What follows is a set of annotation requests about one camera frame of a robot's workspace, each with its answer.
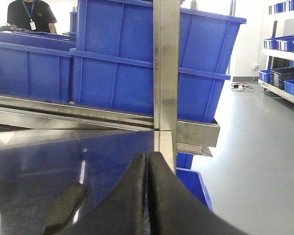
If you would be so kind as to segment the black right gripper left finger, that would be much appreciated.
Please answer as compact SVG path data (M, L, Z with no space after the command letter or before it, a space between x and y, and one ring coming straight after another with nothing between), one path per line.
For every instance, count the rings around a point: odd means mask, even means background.
M87 215L55 235L142 235L147 155L136 153L109 194Z

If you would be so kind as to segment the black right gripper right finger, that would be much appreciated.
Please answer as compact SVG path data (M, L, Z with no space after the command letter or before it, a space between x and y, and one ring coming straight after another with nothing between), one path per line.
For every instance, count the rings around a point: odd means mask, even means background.
M194 197L160 152L148 156L148 210L153 235L242 235Z

